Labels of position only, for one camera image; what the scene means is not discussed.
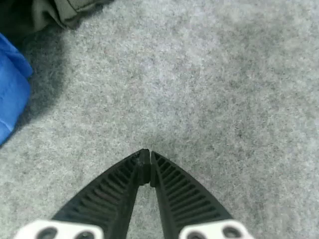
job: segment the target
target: blue fabric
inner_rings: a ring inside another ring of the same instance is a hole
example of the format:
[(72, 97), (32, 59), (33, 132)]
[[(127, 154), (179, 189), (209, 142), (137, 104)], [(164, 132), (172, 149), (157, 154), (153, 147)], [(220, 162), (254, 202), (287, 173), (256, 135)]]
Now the blue fabric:
[(27, 78), (32, 68), (24, 56), (0, 34), (0, 145), (14, 129), (30, 95)]

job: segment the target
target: dark green cloth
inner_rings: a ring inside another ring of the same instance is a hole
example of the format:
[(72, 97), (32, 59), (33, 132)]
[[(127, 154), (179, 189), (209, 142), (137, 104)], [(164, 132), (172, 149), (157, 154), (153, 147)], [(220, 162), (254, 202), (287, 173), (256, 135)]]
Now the dark green cloth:
[(56, 22), (73, 27), (82, 13), (103, 0), (1, 0), (0, 32), (17, 42)]

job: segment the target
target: carpet floor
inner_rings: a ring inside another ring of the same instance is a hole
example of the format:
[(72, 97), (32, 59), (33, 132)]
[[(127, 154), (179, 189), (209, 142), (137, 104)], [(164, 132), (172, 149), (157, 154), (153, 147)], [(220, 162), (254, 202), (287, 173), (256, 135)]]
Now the carpet floor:
[[(0, 149), (1, 238), (141, 148), (257, 239), (319, 237), (317, 0), (115, 0), (22, 51), (32, 94)], [(163, 238), (149, 187), (127, 238)]]

